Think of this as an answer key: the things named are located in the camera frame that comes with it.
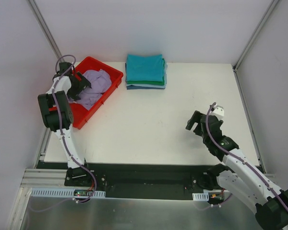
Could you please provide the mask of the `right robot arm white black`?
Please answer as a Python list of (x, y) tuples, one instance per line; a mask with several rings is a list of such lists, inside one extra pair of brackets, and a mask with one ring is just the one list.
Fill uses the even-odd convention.
[(219, 187), (229, 191), (246, 205), (264, 230), (281, 230), (288, 226), (288, 189), (283, 190), (268, 179), (243, 154), (238, 144), (222, 134), (223, 108), (205, 115), (195, 111), (186, 129), (202, 137), (208, 151), (220, 163), (197, 179), (204, 190)]

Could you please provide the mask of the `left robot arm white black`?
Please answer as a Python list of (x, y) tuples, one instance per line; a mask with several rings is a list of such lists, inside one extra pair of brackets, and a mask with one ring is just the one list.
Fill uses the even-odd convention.
[(65, 186), (91, 189), (96, 186), (96, 179), (74, 140), (74, 117), (69, 104), (69, 98), (79, 99), (79, 94), (90, 87), (91, 83), (75, 71), (74, 64), (58, 61), (52, 86), (37, 97), (43, 123), (56, 135), (67, 159)]

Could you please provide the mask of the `purple t shirt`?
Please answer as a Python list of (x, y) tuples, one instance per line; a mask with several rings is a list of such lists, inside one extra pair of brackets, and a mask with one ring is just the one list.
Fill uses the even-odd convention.
[(110, 88), (112, 82), (110, 75), (102, 69), (99, 71), (87, 70), (84, 73), (84, 76), (91, 82), (91, 88), (86, 88), (81, 92), (79, 94), (81, 99), (76, 103), (82, 105), (86, 110), (90, 110)]

